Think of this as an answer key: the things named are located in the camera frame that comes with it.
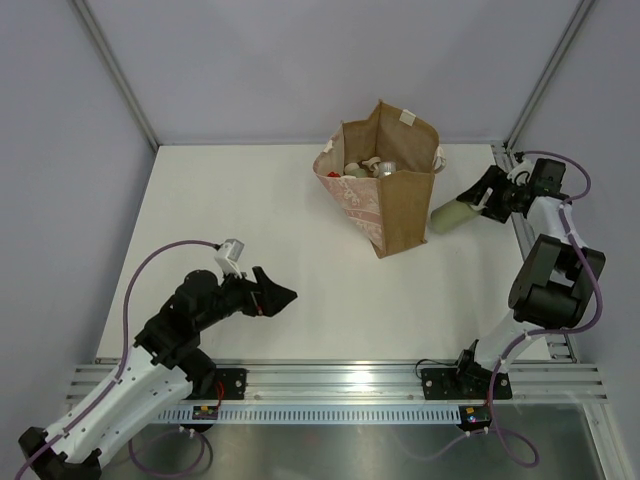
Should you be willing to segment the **pale green bottle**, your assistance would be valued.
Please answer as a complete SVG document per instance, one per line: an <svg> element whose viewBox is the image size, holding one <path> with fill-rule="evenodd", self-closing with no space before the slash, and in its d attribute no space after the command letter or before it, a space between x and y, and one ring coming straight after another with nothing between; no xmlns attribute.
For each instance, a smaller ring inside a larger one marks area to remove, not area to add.
<svg viewBox="0 0 640 480"><path fill-rule="evenodd" d="M431 213L430 227L437 234L446 234L480 215L470 205L451 200Z"/></svg>
<svg viewBox="0 0 640 480"><path fill-rule="evenodd" d="M349 163L344 167L345 177L367 178L368 171L358 163Z"/></svg>

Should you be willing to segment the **beige pump lotion bottle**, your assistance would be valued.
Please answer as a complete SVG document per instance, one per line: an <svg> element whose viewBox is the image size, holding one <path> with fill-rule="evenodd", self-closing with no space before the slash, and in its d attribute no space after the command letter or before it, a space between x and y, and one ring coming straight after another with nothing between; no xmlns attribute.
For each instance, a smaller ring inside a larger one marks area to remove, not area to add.
<svg viewBox="0 0 640 480"><path fill-rule="evenodd" d="M377 178L379 175L380 163L381 163L381 158L378 156L374 156L368 160L362 161L361 165L368 172L370 176L372 176L373 178Z"/></svg>

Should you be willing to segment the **silver toothpaste tube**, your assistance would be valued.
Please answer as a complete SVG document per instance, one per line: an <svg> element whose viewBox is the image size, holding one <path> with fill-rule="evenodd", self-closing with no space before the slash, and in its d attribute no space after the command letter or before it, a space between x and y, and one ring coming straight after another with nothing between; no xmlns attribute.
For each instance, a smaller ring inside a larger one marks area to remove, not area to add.
<svg viewBox="0 0 640 480"><path fill-rule="evenodd" d="M381 179L397 172L397 164L394 161L383 161L375 164L374 175Z"/></svg>

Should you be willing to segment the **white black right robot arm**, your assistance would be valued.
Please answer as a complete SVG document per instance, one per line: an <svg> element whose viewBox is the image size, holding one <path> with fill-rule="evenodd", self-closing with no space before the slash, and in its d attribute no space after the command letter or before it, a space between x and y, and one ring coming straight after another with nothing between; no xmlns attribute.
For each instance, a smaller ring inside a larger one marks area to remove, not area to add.
<svg viewBox="0 0 640 480"><path fill-rule="evenodd" d="M535 152L509 172L491 166L457 202L504 223L518 213L535 241L508 295L510 309L489 334L464 350L453 372L454 388L466 397L491 401L511 362L539 338L566 330L582 332L589 302L602 301L598 279L606 257L589 248L572 220L576 196L562 191L571 159Z"/></svg>

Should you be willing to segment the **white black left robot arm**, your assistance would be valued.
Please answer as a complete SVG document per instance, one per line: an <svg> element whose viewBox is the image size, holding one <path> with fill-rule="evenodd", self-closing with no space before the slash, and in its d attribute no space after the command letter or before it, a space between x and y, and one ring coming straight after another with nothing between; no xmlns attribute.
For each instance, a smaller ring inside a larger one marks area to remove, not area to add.
<svg viewBox="0 0 640 480"><path fill-rule="evenodd" d="M222 392L217 366L200 348L202 332L236 313L273 317L297 298L262 268L253 274L190 272L94 390L59 421L20 436L26 468L40 479L97 479L161 411Z"/></svg>

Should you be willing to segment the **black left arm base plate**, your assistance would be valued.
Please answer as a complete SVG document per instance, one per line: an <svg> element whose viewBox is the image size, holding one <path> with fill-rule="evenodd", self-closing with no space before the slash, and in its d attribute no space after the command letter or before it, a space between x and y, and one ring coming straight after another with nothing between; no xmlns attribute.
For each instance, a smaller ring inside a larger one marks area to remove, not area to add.
<svg viewBox="0 0 640 480"><path fill-rule="evenodd" d="M204 374L194 383L187 400L243 400L246 391L247 370L244 368L217 368Z"/></svg>

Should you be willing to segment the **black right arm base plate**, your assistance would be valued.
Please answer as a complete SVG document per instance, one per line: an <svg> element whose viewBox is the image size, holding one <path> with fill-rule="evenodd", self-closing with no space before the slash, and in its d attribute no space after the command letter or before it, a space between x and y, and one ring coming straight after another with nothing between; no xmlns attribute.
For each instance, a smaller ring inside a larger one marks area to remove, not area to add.
<svg viewBox="0 0 640 480"><path fill-rule="evenodd" d="M426 400L487 400L491 375L491 371L476 367L465 371L455 367L418 370Z"/></svg>

